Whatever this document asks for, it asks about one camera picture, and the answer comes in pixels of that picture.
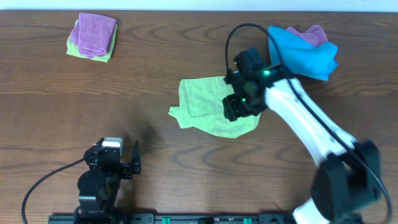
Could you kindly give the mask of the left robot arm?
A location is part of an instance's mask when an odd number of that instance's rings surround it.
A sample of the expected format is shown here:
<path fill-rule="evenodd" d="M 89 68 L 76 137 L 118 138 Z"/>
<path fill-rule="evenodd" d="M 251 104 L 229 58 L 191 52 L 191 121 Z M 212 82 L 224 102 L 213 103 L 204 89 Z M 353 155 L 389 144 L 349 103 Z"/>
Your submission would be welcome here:
<path fill-rule="evenodd" d="M 84 154 L 90 168 L 78 179 L 80 206 L 73 214 L 74 223 L 129 223 L 129 215 L 115 208 L 121 180 L 141 173 L 139 143 L 132 148 L 129 162 L 121 162 L 123 140 L 101 138 Z"/>

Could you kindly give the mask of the green microfibre cloth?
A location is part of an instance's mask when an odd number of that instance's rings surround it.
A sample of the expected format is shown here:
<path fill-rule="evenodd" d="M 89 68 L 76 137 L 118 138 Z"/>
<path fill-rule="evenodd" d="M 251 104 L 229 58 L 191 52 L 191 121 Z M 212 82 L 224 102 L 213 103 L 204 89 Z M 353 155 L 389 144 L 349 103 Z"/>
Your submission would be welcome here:
<path fill-rule="evenodd" d="M 260 116 L 248 116 L 230 122 L 224 116 L 222 99 L 233 93 L 223 77 L 183 79 L 179 88 L 179 105 L 169 109 L 180 128 L 197 128 L 222 138 L 238 138 L 254 130 Z"/>

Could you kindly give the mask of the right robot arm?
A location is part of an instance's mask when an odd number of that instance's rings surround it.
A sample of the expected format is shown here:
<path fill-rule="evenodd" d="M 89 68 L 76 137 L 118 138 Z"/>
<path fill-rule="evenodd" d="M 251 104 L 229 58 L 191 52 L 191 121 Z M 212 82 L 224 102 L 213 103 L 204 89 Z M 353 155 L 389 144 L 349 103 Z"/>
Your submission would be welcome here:
<path fill-rule="evenodd" d="M 233 94 L 223 99 L 230 122 L 276 112 L 308 149 L 316 167 L 310 199 L 297 207 L 295 223 L 359 223 L 354 211 L 381 196 L 379 150 L 337 126 L 282 65 L 268 66 L 255 48 L 234 58 L 224 78 Z"/>

